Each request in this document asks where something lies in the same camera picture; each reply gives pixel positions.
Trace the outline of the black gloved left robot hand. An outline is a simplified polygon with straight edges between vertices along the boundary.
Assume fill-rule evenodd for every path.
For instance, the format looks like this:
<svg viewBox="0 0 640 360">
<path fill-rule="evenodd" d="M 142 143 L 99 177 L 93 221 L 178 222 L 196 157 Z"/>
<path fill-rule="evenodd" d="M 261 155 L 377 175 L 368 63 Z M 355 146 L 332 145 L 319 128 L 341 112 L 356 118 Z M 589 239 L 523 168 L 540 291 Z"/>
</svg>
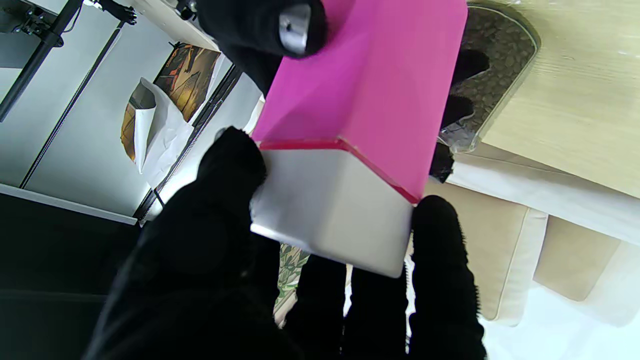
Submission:
<svg viewBox="0 0 640 360">
<path fill-rule="evenodd" d="M 250 230 L 262 154 L 233 126 L 193 182 L 148 224 L 118 272 L 85 360 L 486 360 L 479 292 L 458 214 L 430 194 L 413 209 L 415 311 L 407 279 L 311 255 L 296 301 L 274 318 L 279 244 Z"/>
</svg>

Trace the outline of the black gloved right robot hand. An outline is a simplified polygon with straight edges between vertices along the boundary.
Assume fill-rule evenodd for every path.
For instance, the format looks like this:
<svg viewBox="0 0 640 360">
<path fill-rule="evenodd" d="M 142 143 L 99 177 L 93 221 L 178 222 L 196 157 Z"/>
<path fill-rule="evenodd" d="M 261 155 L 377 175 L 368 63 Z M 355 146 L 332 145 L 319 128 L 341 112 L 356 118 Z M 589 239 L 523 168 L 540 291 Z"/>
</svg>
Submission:
<svg viewBox="0 0 640 360">
<path fill-rule="evenodd" d="M 262 92 L 269 94 L 282 59 L 304 59 L 327 43 L 329 26 L 322 0 L 194 0 L 198 25 L 221 52 L 243 71 Z M 490 68 L 482 51 L 460 50 L 451 87 Z M 474 114 L 474 104 L 464 96 L 446 100 L 441 130 Z M 438 143 L 430 176 L 445 183 L 453 173 L 454 156 Z"/>
</svg>

